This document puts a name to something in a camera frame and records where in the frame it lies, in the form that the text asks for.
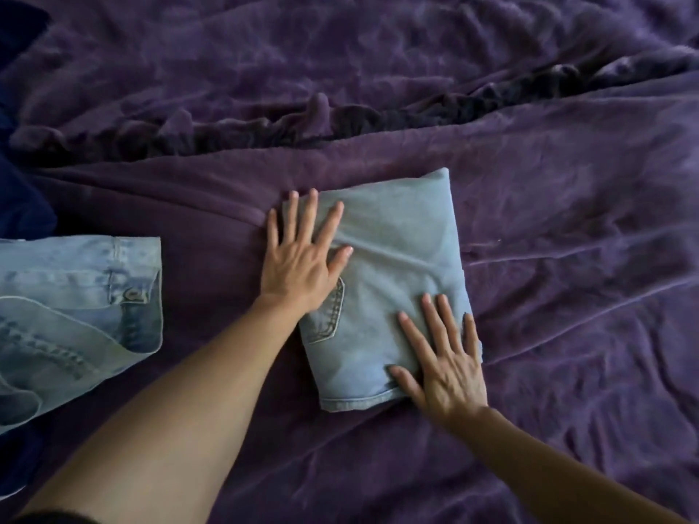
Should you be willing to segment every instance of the hand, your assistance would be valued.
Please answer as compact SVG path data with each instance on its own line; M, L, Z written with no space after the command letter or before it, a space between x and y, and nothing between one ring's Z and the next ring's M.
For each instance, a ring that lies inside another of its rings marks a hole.
M311 242L318 211L318 191L311 189L303 218L296 233L299 194L289 196L289 217L284 228L284 241L279 243L277 212L267 219L267 255L262 267L260 298L290 304L303 316L314 311L335 288L337 278L347 266L352 248L345 246L328 265L330 245L343 217L344 205L335 204L328 214L316 243Z
M436 352L406 313L398 314L400 326L422 366L423 386L405 368L391 366L389 371L424 414L446 429L454 430L464 416L475 416L487 408L488 397L478 357L478 335L473 316L465 314L463 317L464 350L449 299L442 294L437 301L439 312L429 294L422 298L423 312L436 343Z

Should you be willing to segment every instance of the seam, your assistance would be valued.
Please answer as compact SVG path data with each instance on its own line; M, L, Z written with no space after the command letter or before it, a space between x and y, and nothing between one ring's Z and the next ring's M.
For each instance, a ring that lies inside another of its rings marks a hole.
M332 338L337 331L337 324L340 321L340 313L343 307L343 300L345 299L345 282L342 278L337 279L337 284L332 294L332 310L330 321L328 326L321 331L314 332L312 337L308 339L308 345L317 344L328 338Z

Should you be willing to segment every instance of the denim fabric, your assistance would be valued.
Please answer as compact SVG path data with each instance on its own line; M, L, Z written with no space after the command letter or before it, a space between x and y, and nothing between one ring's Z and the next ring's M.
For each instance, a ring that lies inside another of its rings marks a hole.
M424 292L449 296L459 324L470 312L448 169L325 191L316 230L336 201L345 202L345 214L333 246L354 246L354 254L335 290L300 324L320 405L329 412L403 396L386 367L417 374L419 363L396 314L406 311L428 334L419 304Z
M0 239L0 433L158 350L161 268L157 238Z

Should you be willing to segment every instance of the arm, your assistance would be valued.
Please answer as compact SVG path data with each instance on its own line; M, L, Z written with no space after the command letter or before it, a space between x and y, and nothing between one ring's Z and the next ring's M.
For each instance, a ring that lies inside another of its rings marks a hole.
M25 513L73 511L102 524L204 523L235 462L262 383L307 311L318 308L349 259L327 265L338 204L311 243L312 191L296 235L292 193L284 242L268 220L261 295L247 314L102 426L29 502Z
M438 297L439 311L428 295L422 305L435 350L404 313L398 318L422 365L424 384L404 368L393 366L391 373L428 417L466 443L542 523L686 523L488 408L473 317L464 317L464 349L446 297Z

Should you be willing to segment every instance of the finger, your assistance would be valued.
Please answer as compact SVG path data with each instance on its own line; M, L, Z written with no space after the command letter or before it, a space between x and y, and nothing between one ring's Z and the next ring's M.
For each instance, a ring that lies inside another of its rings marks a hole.
M325 254L328 253L330 245L333 244L333 239L335 238L337 227L340 225L340 220L343 218L344 211L345 205L342 202L335 204L333 209L330 210L330 214L323 225L323 229L320 230L318 234L316 245L318 245Z
M476 322L472 314L463 316L463 335L464 343L466 344L466 354L473 357L473 360L480 364L478 356L478 332L476 331Z
M315 215L318 212L318 191L311 189L306 201L306 209L303 211L303 218L299 226L299 242L309 243L313 236L313 226L315 225Z
M288 244L296 240L296 220L299 218L299 194L296 191L289 193L289 216L284 228L284 243Z
M415 380L415 377L401 366L391 366L389 371L393 378L396 379L400 389L406 392L408 397L412 399L420 410L425 412L427 410L427 401L425 399L425 392L422 386Z
M267 251L274 251L279 246L279 227L277 226L277 211L272 208L267 215Z
M428 368L434 367L437 362L437 356L432 350L430 343L427 342L424 335L420 333L420 329L408 318L405 312L398 313L398 322L403 328L403 332L406 334L407 341L415 350L415 355L417 356L417 360L420 361L422 369L426 371Z
M442 322L447 328L447 335L449 336L449 344L451 350L456 353L463 353L463 347L461 345L461 332L459 331L459 326L457 321L454 319L454 313L449 305L449 298L445 294L440 294L437 297L437 305L439 306L439 314L442 317Z
M335 257L333 257L333 260L328 265L328 275L330 280L333 281L333 286L335 286L337 278L340 277L343 270L345 270L347 263L350 262L350 257L352 257L353 252L354 248L345 246L345 248L335 254Z
M422 311L425 314L425 320L430 328L430 333L435 341L435 347L437 348L438 355L446 355L450 352L449 347L449 334L447 334L447 328L442 323L442 319L439 317L439 313L432 303L432 297L429 294L424 294L422 296Z

